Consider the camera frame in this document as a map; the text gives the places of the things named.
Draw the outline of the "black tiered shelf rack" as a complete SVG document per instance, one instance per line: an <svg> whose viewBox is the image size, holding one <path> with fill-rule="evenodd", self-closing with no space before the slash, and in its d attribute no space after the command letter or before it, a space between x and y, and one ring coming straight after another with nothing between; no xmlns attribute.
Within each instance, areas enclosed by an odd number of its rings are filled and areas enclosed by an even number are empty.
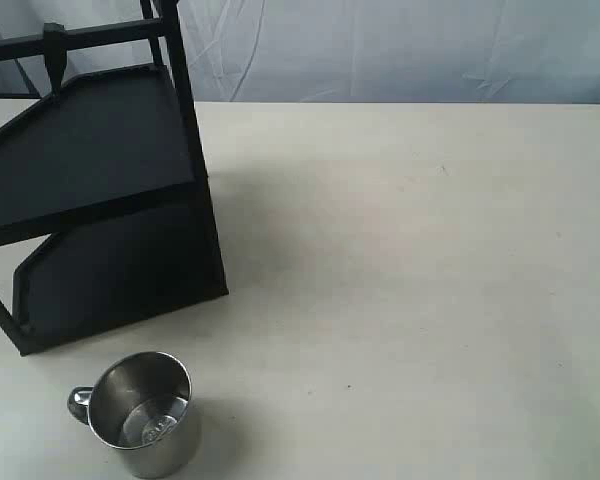
<svg viewBox="0 0 600 480"><path fill-rule="evenodd" d="M0 41L51 91L0 127L0 247L38 239L0 328L30 355L228 292L178 5Z"/></svg>

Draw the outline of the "white backdrop cloth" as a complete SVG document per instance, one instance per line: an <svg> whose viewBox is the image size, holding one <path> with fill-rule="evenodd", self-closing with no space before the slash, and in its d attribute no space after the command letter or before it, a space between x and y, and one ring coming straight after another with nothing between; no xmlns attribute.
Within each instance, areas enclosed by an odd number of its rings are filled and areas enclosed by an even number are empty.
<svg viewBox="0 0 600 480"><path fill-rule="evenodd" d="M600 1L182 1L229 102L600 103Z"/></svg>

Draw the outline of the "stainless steel mug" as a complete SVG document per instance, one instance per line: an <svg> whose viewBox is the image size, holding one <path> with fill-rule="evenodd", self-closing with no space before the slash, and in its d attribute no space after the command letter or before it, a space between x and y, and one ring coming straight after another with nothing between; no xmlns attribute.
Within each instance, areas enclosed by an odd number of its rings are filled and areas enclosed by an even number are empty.
<svg viewBox="0 0 600 480"><path fill-rule="evenodd" d="M191 376L165 352L144 351L119 360L93 386L74 388L67 409L136 478L176 473L201 443Z"/></svg>

